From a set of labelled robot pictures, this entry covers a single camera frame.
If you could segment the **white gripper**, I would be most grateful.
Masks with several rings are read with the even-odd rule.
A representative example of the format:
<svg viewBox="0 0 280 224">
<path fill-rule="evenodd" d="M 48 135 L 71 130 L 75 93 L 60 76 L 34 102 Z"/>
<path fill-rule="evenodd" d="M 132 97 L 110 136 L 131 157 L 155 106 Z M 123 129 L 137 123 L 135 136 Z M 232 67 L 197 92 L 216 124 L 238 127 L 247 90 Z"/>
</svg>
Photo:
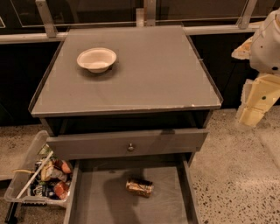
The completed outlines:
<svg viewBox="0 0 280 224">
<path fill-rule="evenodd" d="M 248 60 L 252 37 L 244 41 L 231 54 L 238 60 Z M 246 80 L 241 94 L 241 106 L 237 109 L 238 123 L 255 127 L 280 98 L 280 76 L 259 73 L 254 80 Z"/>
</svg>

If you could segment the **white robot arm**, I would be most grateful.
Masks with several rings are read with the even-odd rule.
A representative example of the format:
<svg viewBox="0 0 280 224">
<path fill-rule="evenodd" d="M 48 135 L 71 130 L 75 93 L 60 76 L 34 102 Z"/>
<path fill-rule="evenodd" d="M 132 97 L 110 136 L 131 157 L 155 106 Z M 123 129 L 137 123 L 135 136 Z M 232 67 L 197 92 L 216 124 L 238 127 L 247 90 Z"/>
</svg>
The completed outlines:
<svg viewBox="0 0 280 224">
<path fill-rule="evenodd" d="M 272 11 L 231 56 L 249 60 L 258 72 L 254 80 L 243 85 L 236 115 L 238 123 L 255 127 L 280 98 L 280 9 Z"/>
</svg>

